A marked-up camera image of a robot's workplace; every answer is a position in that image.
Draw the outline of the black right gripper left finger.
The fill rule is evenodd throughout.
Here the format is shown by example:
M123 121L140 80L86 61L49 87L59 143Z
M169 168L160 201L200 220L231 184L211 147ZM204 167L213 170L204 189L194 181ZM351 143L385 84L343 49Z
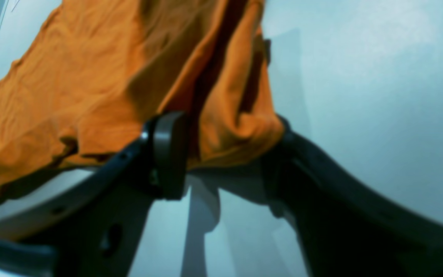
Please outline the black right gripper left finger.
M0 220L0 270L30 277L126 277L153 202L183 197L187 142L185 112L156 116L87 179Z

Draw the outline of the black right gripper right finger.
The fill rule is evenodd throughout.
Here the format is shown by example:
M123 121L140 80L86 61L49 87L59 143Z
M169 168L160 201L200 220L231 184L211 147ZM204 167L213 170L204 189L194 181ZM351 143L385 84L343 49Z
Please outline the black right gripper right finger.
M443 225L380 196L283 125L262 156L274 215L293 216L312 277L443 277Z

